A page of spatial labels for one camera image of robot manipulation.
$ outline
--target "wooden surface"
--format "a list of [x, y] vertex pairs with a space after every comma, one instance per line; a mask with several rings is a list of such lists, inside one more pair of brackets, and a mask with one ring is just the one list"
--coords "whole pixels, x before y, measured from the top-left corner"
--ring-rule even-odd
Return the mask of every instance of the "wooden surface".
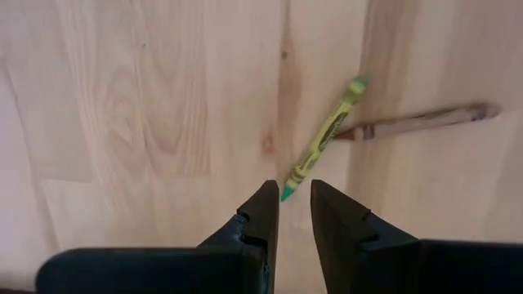
[[0, 286], [84, 246], [194, 246], [280, 184], [347, 81], [354, 122], [498, 118], [332, 143], [280, 208], [278, 293], [325, 292], [320, 178], [418, 237], [523, 242], [517, 0], [0, 0]]

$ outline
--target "brown crayon tip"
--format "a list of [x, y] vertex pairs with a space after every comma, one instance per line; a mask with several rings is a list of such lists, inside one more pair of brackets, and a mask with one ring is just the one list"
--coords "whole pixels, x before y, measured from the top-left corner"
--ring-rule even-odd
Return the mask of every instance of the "brown crayon tip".
[[486, 104], [485, 118], [495, 118], [501, 112], [501, 107], [491, 103]]

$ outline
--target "green crayon tip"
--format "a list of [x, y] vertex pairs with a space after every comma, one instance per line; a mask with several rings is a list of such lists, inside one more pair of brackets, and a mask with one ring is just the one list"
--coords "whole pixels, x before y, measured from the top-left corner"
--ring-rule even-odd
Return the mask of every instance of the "green crayon tip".
[[361, 95], [361, 94], [363, 94], [363, 92], [365, 91], [365, 89], [367, 88], [368, 85], [369, 85], [368, 79], [366, 79], [362, 76], [358, 76], [351, 81], [351, 84], [349, 84], [349, 90], [351, 90], [352, 93], [354, 93], [356, 95]]
[[285, 201], [292, 193], [294, 193], [294, 189], [285, 185], [284, 193], [281, 195], [280, 202]]

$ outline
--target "black plastic part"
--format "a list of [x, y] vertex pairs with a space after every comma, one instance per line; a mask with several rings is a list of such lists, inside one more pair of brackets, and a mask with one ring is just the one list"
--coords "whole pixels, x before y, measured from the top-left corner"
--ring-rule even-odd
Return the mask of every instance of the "black plastic part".
[[311, 212], [330, 294], [523, 292], [521, 245], [419, 240], [321, 180]]
[[196, 248], [87, 248], [61, 253], [38, 272], [42, 294], [272, 293], [279, 189], [267, 181]]

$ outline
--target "crayon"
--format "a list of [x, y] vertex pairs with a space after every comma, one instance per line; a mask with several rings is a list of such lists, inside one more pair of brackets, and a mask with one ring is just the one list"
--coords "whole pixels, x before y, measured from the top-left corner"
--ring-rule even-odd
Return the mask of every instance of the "crayon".
[[469, 123], [493, 118], [498, 115], [500, 111], [501, 109], [497, 105], [488, 103], [443, 109], [409, 118], [382, 120], [362, 124], [345, 131], [340, 131], [334, 139], [353, 141], [379, 139], [409, 131], [419, 131], [433, 127], [444, 127], [457, 123]]
[[337, 107], [329, 115], [327, 120], [325, 120], [310, 144], [309, 149], [306, 151], [305, 156], [297, 167], [293, 169], [290, 177], [285, 182], [284, 192], [280, 199], [282, 202], [294, 192], [300, 183], [302, 183], [303, 179], [309, 174], [316, 160], [318, 160], [327, 144], [336, 134], [343, 119], [349, 114], [352, 106], [360, 100], [366, 88], [367, 82], [362, 77], [356, 77], [351, 81], [345, 95], [342, 96]]

